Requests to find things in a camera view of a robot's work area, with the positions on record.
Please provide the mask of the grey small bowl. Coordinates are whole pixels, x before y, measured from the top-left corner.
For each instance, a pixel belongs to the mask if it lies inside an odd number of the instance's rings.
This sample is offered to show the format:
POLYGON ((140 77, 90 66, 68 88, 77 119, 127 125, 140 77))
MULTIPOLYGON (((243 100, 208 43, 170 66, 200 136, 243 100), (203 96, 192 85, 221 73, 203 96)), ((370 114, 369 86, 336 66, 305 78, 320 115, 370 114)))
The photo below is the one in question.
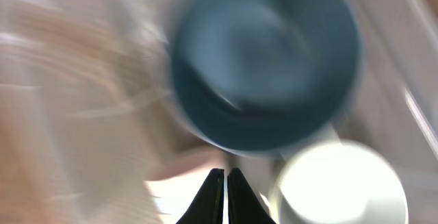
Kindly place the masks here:
POLYGON ((309 145, 285 159, 268 195, 276 223, 408 224, 393 166, 353 140, 309 145))

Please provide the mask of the clear plastic storage container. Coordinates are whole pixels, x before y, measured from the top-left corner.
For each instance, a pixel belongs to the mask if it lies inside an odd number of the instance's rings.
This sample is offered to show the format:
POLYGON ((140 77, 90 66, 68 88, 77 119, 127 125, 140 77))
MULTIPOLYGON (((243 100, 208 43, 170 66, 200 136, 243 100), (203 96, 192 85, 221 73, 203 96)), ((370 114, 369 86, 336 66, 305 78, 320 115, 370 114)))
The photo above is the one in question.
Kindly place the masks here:
MULTIPOLYGON (((347 0, 363 39, 352 104, 318 138, 395 168, 411 223, 437 222, 437 26, 425 0, 347 0)), ((1 0, 1 222, 159 223, 144 185, 186 153, 224 154, 171 116, 168 0, 1 0)))

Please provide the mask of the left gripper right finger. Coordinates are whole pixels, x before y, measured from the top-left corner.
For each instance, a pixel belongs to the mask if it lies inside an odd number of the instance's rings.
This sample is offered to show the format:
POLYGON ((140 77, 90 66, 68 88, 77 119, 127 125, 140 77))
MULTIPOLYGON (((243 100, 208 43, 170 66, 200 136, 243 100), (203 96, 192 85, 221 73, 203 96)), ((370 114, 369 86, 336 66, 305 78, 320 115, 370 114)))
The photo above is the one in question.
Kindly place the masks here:
POLYGON ((227 176, 227 197, 229 224, 276 224, 238 168, 227 176))

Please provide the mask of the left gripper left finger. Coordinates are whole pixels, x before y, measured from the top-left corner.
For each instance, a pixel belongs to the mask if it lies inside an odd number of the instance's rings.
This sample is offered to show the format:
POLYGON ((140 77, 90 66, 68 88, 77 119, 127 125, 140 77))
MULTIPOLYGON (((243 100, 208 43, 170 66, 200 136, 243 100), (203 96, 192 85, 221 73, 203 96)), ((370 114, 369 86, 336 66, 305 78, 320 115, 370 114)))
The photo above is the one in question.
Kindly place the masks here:
POLYGON ((222 224, 224 169, 212 169, 177 224, 222 224))

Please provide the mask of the dark blue bowl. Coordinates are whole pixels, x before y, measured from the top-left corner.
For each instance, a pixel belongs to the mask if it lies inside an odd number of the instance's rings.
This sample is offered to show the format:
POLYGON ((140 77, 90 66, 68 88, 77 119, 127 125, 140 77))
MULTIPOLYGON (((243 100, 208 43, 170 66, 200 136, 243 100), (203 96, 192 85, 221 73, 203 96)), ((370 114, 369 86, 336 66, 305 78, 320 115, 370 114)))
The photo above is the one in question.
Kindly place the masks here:
POLYGON ((271 154, 339 114, 362 50, 347 0, 183 0, 168 52, 194 135, 231 153, 271 154))

